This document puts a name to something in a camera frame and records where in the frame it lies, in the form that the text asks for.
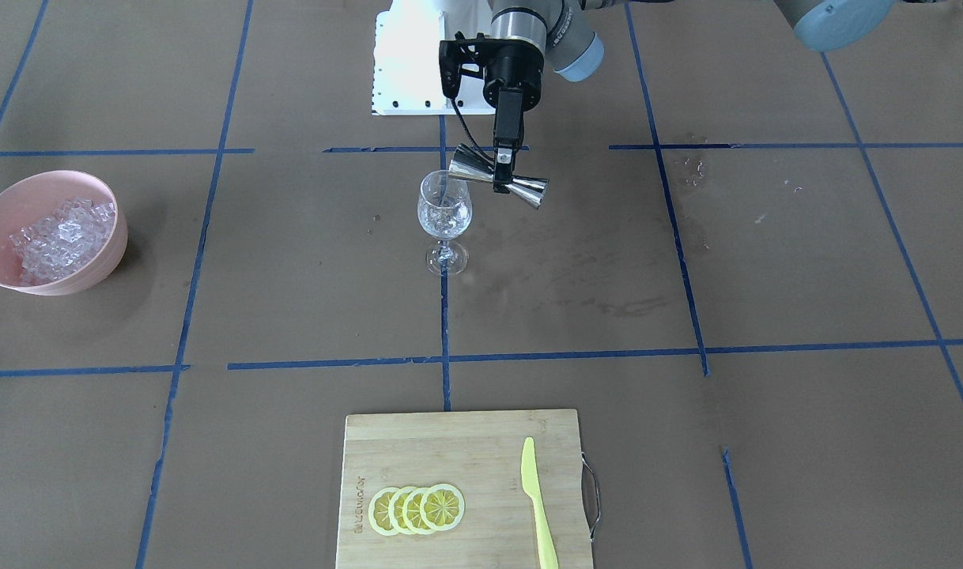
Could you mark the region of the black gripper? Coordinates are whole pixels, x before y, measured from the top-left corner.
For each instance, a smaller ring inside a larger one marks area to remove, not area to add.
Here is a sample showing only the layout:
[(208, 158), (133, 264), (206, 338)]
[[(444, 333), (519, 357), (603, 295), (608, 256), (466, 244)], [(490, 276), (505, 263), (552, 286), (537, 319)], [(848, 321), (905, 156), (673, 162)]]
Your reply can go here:
[(544, 55), (529, 42), (484, 42), (484, 98), (496, 108), (493, 185), (513, 183), (523, 140), (523, 112), (542, 98)]

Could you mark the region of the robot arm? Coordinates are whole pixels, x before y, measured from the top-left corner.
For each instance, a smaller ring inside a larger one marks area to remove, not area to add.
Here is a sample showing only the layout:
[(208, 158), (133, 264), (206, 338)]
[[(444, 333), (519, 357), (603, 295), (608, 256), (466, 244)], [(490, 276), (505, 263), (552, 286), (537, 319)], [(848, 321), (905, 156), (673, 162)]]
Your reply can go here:
[[(891, 1), (776, 1), (804, 47), (829, 53), (857, 42), (889, 15)], [(546, 67), (569, 82), (586, 80), (603, 62), (605, 47), (587, 11), (615, 1), (492, 1), (485, 47), (478, 47), (484, 98), (495, 111), (493, 190), (509, 192), (523, 116), (542, 100)]]

